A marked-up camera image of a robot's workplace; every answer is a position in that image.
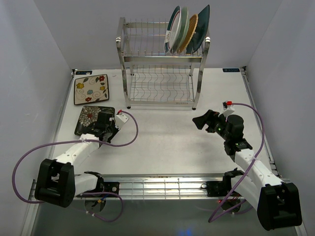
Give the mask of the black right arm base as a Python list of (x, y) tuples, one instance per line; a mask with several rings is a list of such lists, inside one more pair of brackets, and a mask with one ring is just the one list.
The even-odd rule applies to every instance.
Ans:
[(224, 197), (244, 173), (235, 168), (225, 173), (205, 175), (202, 177), (199, 189), (204, 191), (207, 197)]

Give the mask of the light green floral plate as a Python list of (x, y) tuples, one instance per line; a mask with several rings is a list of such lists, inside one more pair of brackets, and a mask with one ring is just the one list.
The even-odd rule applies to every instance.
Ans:
[(180, 46), (182, 45), (187, 31), (188, 31), (188, 27), (189, 27), (189, 10), (188, 8), (185, 6), (182, 8), (181, 10), (181, 29), (179, 32), (179, 36), (177, 38), (177, 41), (173, 47), (173, 49), (175, 50), (176, 53), (179, 54), (180, 51)]

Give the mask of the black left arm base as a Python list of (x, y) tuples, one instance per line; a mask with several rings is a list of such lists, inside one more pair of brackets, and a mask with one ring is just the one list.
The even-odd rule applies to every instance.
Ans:
[(98, 192), (110, 192), (110, 193), (119, 193), (119, 182), (110, 182), (106, 181), (102, 174), (97, 172), (87, 171), (85, 174), (95, 176), (97, 178), (96, 186), (92, 190), (85, 191), (83, 196), (95, 196), (95, 197), (105, 197), (105, 194), (98, 194)]

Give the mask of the woven bamboo round plate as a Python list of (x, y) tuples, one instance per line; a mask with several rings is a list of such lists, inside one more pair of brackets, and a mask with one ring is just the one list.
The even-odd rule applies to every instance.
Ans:
[(183, 43), (181, 44), (181, 46), (179, 47), (179, 54), (181, 52), (184, 51), (184, 49), (188, 46), (188, 44), (190, 43), (193, 35), (194, 35), (194, 32), (196, 30), (196, 27), (197, 27), (197, 23), (198, 23), (198, 15), (197, 14), (194, 14), (191, 16), (190, 20), (189, 20), (189, 27), (188, 27), (188, 31), (187, 31), (187, 34), (185, 36), (185, 39), (183, 41)]

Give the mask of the black square floral plate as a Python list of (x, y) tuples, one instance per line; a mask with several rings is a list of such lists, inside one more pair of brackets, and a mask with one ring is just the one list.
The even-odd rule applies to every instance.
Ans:
[(100, 112), (112, 113), (115, 116), (115, 109), (113, 107), (83, 106), (74, 134), (76, 136), (81, 136), (82, 134), (95, 133), (95, 122), (97, 121), (97, 117)]

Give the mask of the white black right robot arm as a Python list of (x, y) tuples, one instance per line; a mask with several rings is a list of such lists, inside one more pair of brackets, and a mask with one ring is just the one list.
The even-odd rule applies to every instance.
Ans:
[(248, 202), (256, 210), (260, 224), (267, 231), (302, 224), (297, 186), (284, 182), (257, 158), (258, 153), (243, 137), (242, 117), (234, 115), (232, 109), (222, 113), (208, 110), (192, 121), (197, 129), (201, 130), (206, 125), (208, 133), (222, 137), (226, 154), (240, 167), (224, 174), (222, 189), (226, 196), (218, 209), (230, 195), (238, 193), (243, 197), (242, 202)]

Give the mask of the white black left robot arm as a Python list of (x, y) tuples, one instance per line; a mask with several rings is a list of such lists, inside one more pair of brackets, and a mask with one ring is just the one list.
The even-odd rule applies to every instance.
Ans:
[(75, 168), (118, 133), (115, 124), (115, 109), (98, 108), (95, 113), (81, 113), (74, 134), (76, 144), (55, 159), (44, 159), (39, 168), (35, 198), (60, 207), (68, 207), (73, 198), (85, 192), (100, 196), (104, 181), (97, 172), (85, 171), (75, 175)]

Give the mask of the white plate teal red rim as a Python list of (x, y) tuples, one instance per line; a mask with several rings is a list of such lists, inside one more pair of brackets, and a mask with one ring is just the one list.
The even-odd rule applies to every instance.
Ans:
[(168, 53), (173, 48), (181, 29), (181, 7), (176, 6), (169, 20), (164, 38), (164, 52)]

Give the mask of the dark teal square plate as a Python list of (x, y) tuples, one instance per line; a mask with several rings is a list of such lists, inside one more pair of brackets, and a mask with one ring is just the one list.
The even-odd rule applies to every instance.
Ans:
[(195, 29), (195, 34), (193, 35), (191, 41), (189, 42), (187, 46), (187, 49), (186, 49), (187, 54), (195, 53), (201, 46), (208, 31), (209, 20), (210, 20), (210, 5), (208, 4), (198, 14), (198, 22)]

